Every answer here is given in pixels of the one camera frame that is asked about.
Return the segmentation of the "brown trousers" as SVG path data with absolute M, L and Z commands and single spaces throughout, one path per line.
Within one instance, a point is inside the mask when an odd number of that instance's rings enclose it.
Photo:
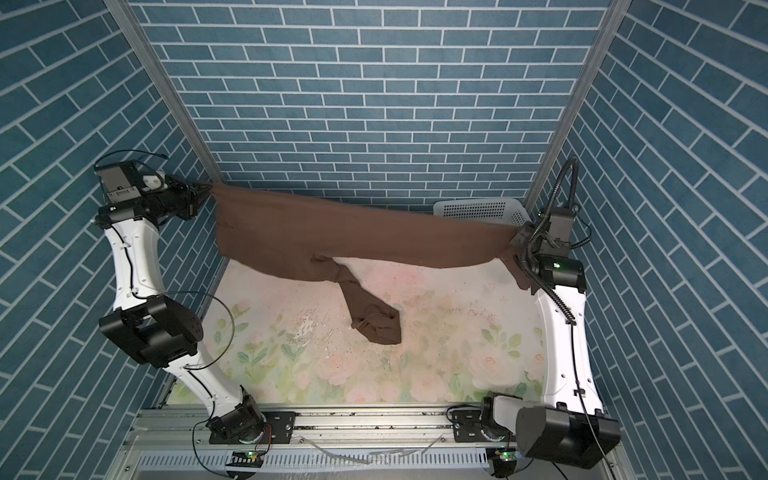
M 274 277 L 337 284 L 351 326 L 369 342 L 402 341 L 399 312 L 367 291 L 340 258 L 436 269 L 500 260 L 520 289 L 531 281 L 518 265 L 518 228 L 319 198 L 216 184 L 221 255 Z

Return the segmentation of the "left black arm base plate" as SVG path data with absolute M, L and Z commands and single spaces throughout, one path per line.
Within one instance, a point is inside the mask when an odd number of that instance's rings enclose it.
M 289 444 L 296 421 L 295 411 L 267 411 L 262 419 L 209 420 L 211 444 Z

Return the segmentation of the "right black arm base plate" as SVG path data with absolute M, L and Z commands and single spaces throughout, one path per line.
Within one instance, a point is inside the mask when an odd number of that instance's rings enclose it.
M 481 411 L 477 409 L 447 410 L 446 418 L 456 443 L 511 443 L 515 440 L 508 429 L 484 423 Z

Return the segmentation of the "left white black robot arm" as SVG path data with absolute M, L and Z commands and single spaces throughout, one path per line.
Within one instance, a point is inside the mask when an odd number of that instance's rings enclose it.
M 267 420 L 253 397 L 235 385 L 203 344 L 201 319 L 165 288 L 158 257 L 163 221 L 194 218 L 210 185 L 160 173 L 143 174 L 132 162 L 98 170 L 105 204 L 95 218 L 110 245 L 116 273 L 111 313 L 100 332 L 140 365 L 173 375 L 205 406 L 213 444 L 255 444 Z

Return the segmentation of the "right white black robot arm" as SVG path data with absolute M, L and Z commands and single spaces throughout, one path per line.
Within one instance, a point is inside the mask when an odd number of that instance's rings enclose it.
M 542 220 L 528 234 L 517 262 L 528 276 L 542 318 L 549 357 L 539 402 L 492 394 L 480 425 L 492 438 L 514 441 L 531 460 L 591 469 L 620 442 L 620 423 L 609 418 L 595 386 L 586 338 L 587 282 L 571 257 L 568 220 Z

